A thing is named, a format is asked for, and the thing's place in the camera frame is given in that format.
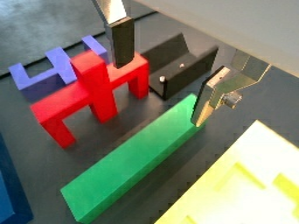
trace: black block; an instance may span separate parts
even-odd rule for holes
[[[149,61],[149,87],[164,100],[211,70],[217,50],[215,47],[196,58],[179,34],[143,53]]]

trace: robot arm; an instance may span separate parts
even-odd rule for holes
[[[232,68],[221,66],[201,83],[191,116],[191,122],[197,127],[221,105],[235,108],[241,100],[236,90],[256,84],[271,67],[263,60],[241,51],[236,51],[231,65]]]
[[[92,0],[102,19],[113,65],[122,67],[135,57],[135,20],[127,16],[121,0]]]

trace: toy block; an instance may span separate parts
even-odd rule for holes
[[[149,62],[149,87],[164,100],[211,70],[217,50],[215,46],[196,57],[180,33],[143,53]]]
[[[88,90],[78,82],[74,82],[30,106],[40,125],[61,148],[66,148],[74,142],[74,137],[62,123],[62,119],[89,103]]]
[[[105,47],[94,40],[94,38],[88,35],[81,39],[82,45],[84,45],[84,50],[92,50],[96,55],[100,56],[100,58],[105,61],[108,65],[108,51]]]
[[[112,64],[106,66],[108,78],[112,88],[117,88],[125,82],[128,90],[137,99],[148,95],[148,62],[139,53],[135,53],[135,59],[129,66],[116,69]]]
[[[89,105],[97,120],[101,123],[109,120],[117,114],[112,90],[125,81],[135,81],[133,85],[128,85],[133,86],[137,98],[148,94],[148,65],[139,54],[122,70],[112,73],[114,86],[109,81],[105,61],[90,50],[73,57],[70,65],[77,81],[30,106],[40,125],[64,149],[74,143],[74,137],[62,123],[64,118]]]
[[[108,52],[92,36],[86,36],[81,41],[85,49],[90,49],[108,62]],[[28,76],[21,63],[8,68],[16,87],[29,102],[40,100],[45,95],[53,93],[77,79],[70,67],[70,58],[60,47],[49,50],[45,56],[53,68],[33,77]]]
[[[195,100],[185,97],[60,189],[77,222],[90,223],[201,129],[191,123]]]
[[[32,219],[32,209],[0,135],[0,223],[24,224]]]
[[[295,224],[299,149],[255,121],[156,224]]]

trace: blue block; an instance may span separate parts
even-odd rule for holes
[[[84,37],[81,39],[81,41],[82,41],[85,51],[92,50],[96,53],[96,55],[100,56],[100,58],[105,61],[106,65],[108,65],[108,63],[109,63],[108,51],[106,51],[105,47],[93,39],[93,37],[90,35]]]
[[[0,135],[0,224],[24,224],[32,219],[32,209]]]
[[[81,41],[85,50],[90,49],[108,64],[106,49],[93,37],[86,36]],[[52,63],[52,68],[32,78],[28,76],[21,63],[8,67],[16,87],[29,102],[38,101],[45,95],[56,92],[77,79],[70,66],[70,58],[60,47],[49,50],[45,56]]]

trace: red block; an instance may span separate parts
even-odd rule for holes
[[[89,105],[97,120],[101,123],[109,120],[117,114],[113,89],[124,83],[137,99],[148,95],[148,63],[140,54],[120,69],[112,64],[106,66],[92,51],[73,57],[70,64],[77,81],[30,106],[38,123],[61,148],[76,141],[64,118]]]

